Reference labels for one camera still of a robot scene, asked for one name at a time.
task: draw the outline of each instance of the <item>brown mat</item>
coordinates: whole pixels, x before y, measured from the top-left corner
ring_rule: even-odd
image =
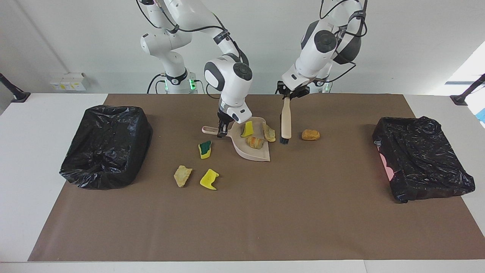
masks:
[[[279,129],[280,96],[250,95],[254,116]],[[271,162],[239,157],[202,95],[109,95],[142,107],[153,140],[134,184],[64,188],[29,261],[485,259],[485,239],[460,197],[397,204],[372,132],[382,116],[413,117],[401,95],[316,94],[291,102],[294,138]],[[299,140],[317,129],[322,138]],[[197,144],[211,139],[201,160]],[[173,174],[194,168],[186,188]],[[212,168],[218,191],[200,186]]]

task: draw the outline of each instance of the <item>dustpan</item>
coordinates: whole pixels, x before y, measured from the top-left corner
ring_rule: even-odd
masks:
[[[253,122],[252,137],[264,139],[263,124],[266,124],[266,120],[263,118],[252,117],[248,121]],[[232,127],[227,131],[227,137],[232,139],[232,144],[236,152],[245,159],[252,161],[270,161],[270,149],[267,141],[264,141],[263,147],[261,149],[253,149],[248,144],[246,144],[246,138],[241,137],[243,132],[244,123],[239,124],[234,122]],[[214,127],[204,126],[202,127],[202,132],[209,135],[217,135],[219,130]]]

